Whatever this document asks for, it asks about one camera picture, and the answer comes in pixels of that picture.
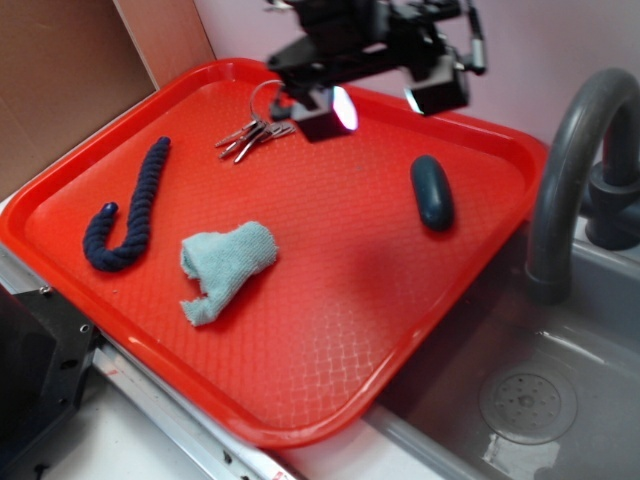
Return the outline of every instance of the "red tray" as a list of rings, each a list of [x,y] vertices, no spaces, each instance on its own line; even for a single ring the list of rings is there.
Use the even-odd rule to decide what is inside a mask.
[[[0,239],[109,337],[230,431],[262,447],[325,438],[367,408],[529,212],[546,156],[519,132],[350,88],[355,135],[311,145],[291,135],[241,164],[214,144],[249,118],[273,76],[233,59],[197,68],[88,140],[12,200]],[[266,114],[274,90],[256,99]],[[90,218],[120,204],[108,246],[122,242],[142,158],[172,147],[148,251],[117,274],[82,254]],[[409,175],[435,156],[449,178],[454,226],[420,222]],[[181,241],[257,220],[278,260],[210,325],[180,300],[199,295],[180,268]]]

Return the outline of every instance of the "gray faucet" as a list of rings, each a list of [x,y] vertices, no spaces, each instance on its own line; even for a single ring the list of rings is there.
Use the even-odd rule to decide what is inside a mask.
[[[602,162],[592,166],[601,144]],[[534,300],[553,304],[569,296],[579,211],[589,218],[593,244],[622,250],[640,243],[639,152],[638,82],[616,68],[596,73],[562,120],[538,192],[525,268]]]

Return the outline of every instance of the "gray sink basin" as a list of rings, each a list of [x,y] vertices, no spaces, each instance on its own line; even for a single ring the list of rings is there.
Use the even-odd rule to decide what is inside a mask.
[[[488,478],[640,478],[640,265],[576,241],[570,300],[535,305],[525,233],[379,403]]]

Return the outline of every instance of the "drain strainer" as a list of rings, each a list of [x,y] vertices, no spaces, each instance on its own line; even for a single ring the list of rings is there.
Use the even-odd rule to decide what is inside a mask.
[[[487,424],[516,443],[537,445],[566,432],[576,416],[571,384],[544,364],[521,363],[491,375],[480,391]]]

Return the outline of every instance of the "microfiber cloth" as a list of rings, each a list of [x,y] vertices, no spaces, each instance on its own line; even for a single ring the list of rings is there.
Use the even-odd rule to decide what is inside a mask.
[[[180,302],[196,327],[214,321],[244,282],[272,265],[278,247],[271,232],[248,222],[229,233],[197,233],[182,241],[180,264],[200,281],[203,297]]]

